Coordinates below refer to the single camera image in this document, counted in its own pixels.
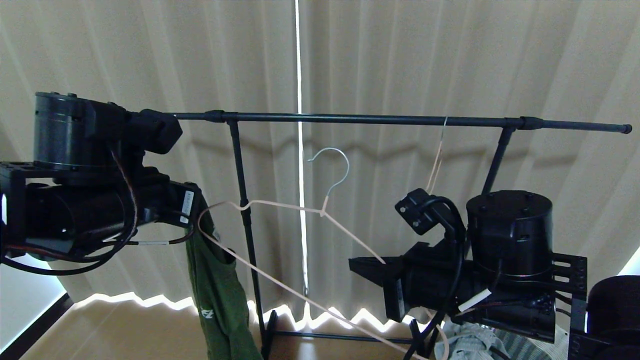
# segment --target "white label sticker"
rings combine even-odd
[[[6,195],[2,194],[2,222],[6,225]]]
[[[191,205],[193,204],[193,192],[184,192],[184,201],[182,202],[182,212],[187,215],[191,215]],[[180,222],[184,224],[189,223],[189,219],[186,217],[180,217]]]

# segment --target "green garment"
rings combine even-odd
[[[194,211],[206,207],[202,200]],[[215,232],[210,214],[202,217],[202,230]],[[249,332],[249,310],[237,278],[236,259],[198,231],[187,241],[187,256],[209,360],[262,360]]]

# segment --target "black clothes rack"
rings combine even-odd
[[[177,119],[181,120],[205,120],[209,122],[226,123],[229,125],[231,138],[233,141],[234,157],[236,160],[236,172],[238,186],[240,189],[240,206],[249,203],[246,193],[246,183],[244,180],[244,165],[242,161],[242,151],[240,145],[240,130],[238,122],[315,122],[330,124],[384,124],[384,125],[414,125],[414,126],[443,126],[445,120],[447,126],[470,126],[470,127],[501,127],[502,133],[498,140],[498,146],[489,173],[486,176],[482,194],[491,192],[495,176],[498,174],[500,163],[504,157],[505,150],[509,145],[511,135],[516,130],[537,130],[537,129],[571,129],[586,131],[605,131],[610,133],[629,134],[631,125],[598,124],[590,122],[569,122],[550,121],[536,117],[520,118],[486,118],[486,117],[421,117],[421,116],[382,116],[382,115],[314,115],[314,114],[293,114],[293,113],[238,113],[226,112],[222,110],[212,110],[205,113],[174,113]],[[253,242],[253,231],[251,228],[251,208],[242,211],[246,244],[249,252],[249,261],[257,266],[255,259],[255,246]],[[258,273],[251,271],[253,280],[253,292],[255,294],[256,310],[258,312],[258,323],[260,327],[260,337],[262,340],[262,357],[269,359],[271,345],[275,336],[302,336],[309,338],[329,338],[352,341],[377,341],[363,336],[346,336],[335,334],[318,334],[309,332],[278,331],[276,324],[278,315],[272,311],[269,322],[265,326],[262,318],[262,300],[260,297],[260,284]],[[411,333],[414,339],[420,334],[416,320],[410,324]],[[411,344],[412,339],[388,339],[394,343]],[[418,346],[418,355],[424,355],[424,344]]]

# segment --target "wooden floor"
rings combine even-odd
[[[397,336],[400,331],[402,335],[406,328],[400,325],[392,332]],[[349,332],[331,321],[314,331]],[[381,343],[293,337],[276,338],[270,357],[282,360],[401,358],[398,350]],[[143,307],[134,301],[112,304],[98,300],[83,307],[74,306],[22,357],[22,360],[42,359],[205,360],[206,346],[193,307],[175,311],[164,304]]]

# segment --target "curtain fold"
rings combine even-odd
[[[74,92],[131,111],[296,111],[294,8],[290,1],[32,1],[0,3],[0,140],[3,160],[32,160],[34,93]],[[209,203],[239,202],[228,126],[181,122],[167,155],[145,164],[175,181],[192,181]],[[250,199],[298,203],[297,126],[240,124]],[[238,211],[213,211],[223,241],[247,258]],[[258,265],[303,287],[300,216],[257,206]],[[179,237],[152,224],[136,240]],[[64,266],[54,263],[53,266]],[[106,266],[61,281],[71,297],[134,291],[145,299],[191,296],[183,245],[127,247]],[[250,298],[249,271],[238,276]],[[265,309],[303,304],[261,281]]]
[[[304,112],[479,117],[640,125],[640,4],[302,1]],[[342,149],[351,173],[328,212],[383,256],[420,237],[394,204],[425,187],[439,127],[305,124],[305,152]],[[479,194],[499,129],[446,128],[434,192],[465,204]],[[494,190],[554,202],[554,250],[589,258],[589,285],[616,275],[640,245],[636,135],[541,129],[513,135]],[[305,202],[321,206],[343,176],[339,156],[305,165]],[[368,256],[338,229],[307,217],[309,294],[347,317],[385,310],[381,288],[348,270]]]

